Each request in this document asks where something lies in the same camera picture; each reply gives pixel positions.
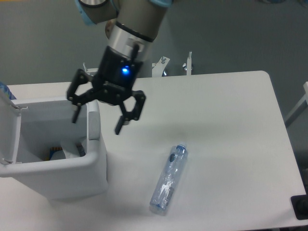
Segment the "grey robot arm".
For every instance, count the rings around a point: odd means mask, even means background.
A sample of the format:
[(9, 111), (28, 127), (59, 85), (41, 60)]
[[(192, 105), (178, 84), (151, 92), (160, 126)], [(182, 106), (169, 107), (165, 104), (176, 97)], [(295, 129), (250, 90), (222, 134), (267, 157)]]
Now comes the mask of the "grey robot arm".
[(87, 25), (115, 22), (96, 74), (91, 76), (78, 69), (66, 92), (75, 108), (72, 123), (76, 123), (81, 107), (94, 100), (120, 107), (122, 115), (115, 127), (116, 134), (131, 120), (139, 120), (146, 96), (132, 88), (172, 3), (171, 0), (75, 2)]

